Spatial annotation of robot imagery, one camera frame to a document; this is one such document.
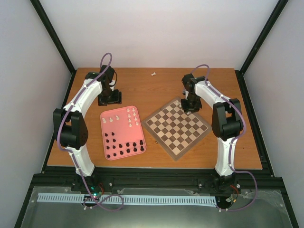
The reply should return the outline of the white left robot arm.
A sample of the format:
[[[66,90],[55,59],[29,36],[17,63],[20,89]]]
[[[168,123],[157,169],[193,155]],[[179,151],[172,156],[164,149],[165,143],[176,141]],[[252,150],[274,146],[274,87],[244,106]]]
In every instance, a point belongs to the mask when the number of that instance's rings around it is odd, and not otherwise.
[[[99,106],[122,103],[122,92],[115,89],[116,71],[102,65],[100,72],[89,72],[75,97],[53,112],[54,138],[60,150],[68,152],[78,175],[84,176],[82,185],[88,191],[98,188],[99,179],[92,175],[95,166],[87,150],[88,129],[85,115],[95,99]]]

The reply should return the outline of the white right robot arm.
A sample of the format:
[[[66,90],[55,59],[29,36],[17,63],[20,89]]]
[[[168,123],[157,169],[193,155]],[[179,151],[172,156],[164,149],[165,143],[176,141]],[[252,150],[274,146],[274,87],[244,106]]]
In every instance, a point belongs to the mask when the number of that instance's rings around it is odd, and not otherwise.
[[[185,89],[181,107],[186,114],[198,112],[201,100],[212,108],[211,128],[218,141],[215,170],[220,177],[232,175],[235,147],[245,122],[240,101],[221,94],[204,76],[195,78],[187,74],[181,81]]]

